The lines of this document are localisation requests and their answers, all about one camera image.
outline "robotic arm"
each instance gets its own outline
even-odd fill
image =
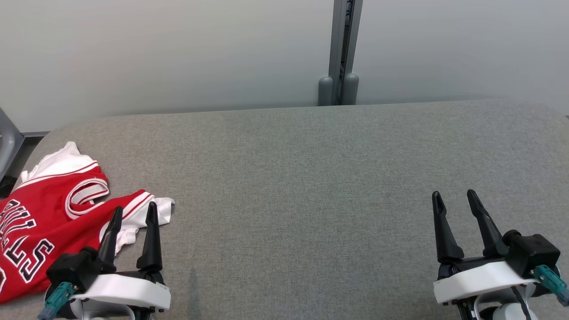
[[[136,271],[117,272],[114,265],[121,223],[122,208],[117,207],[98,252],[86,247],[76,254],[61,255],[48,268],[51,286],[46,292],[46,308],[38,316],[40,320],[56,316],[82,320],[128,316],[131,320],[147,320],[156,311],[170,308],[170,290],[160,274],[162,251],[156,203],[151,202],[148,208],[146,238]]]
[[[464,258],[446,219],[440,194],[432,194],[437,259],[434,293],[438,303],[453,304],[462,320],[537,320],[528,299],[554,293],[569,305],[567,284],[556,267],[560,251],[542,235],[522,236],[510,230],[502,237],[474,190],[467,192],[484,242],[482,257]],[[480,304],[499,307],[480,310]]]

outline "gray fabric surface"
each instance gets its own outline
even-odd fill
[[[112,196],[176,200],[161,229],[171,310],[159,319],[459,319],[432,293],[439,190],[467,256],[466,191],[502,232],[541,233],[569,277],[569,120],[542,105],[460,101],[112,117],[50,133],[99,161]],[[134,269],[139,240],[118,256]],[[536,298],[540,319],[569,315]],[[0,306],[34,319],[41,297]]]

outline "teal cable connector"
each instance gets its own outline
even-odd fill
[[[546,265],[540,265],[531,271],[534,278],[557,296],[564,307],[569,306],[569,290],[567,284]]]
[[[69,282],[62,282],[46,300],[45,307],[38,315],[39,320],[53,320],[57,312],[69,301],[69,297],[77,291],[77,286]]]

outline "white partition panel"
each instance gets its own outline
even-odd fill
[[[358,104],[505,97],[569,114],[569,2],[362,5]]]
[[[316,105],[332,0],[5,0],[0,108],[22,132],[133,113]]]

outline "basketball jersey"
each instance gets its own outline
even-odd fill
[[[62,253],[99,249],[117,206],[123,217],[116,252],[134,243],[138,228],[146,226],[151,201],[158,205],[159,224],[170,222],[174,201],[145,190],[95,203],[109,193],[109,181],[74,142],[20,177],[22,184],[0,201],[0,303],[45,291],[46,270]]]

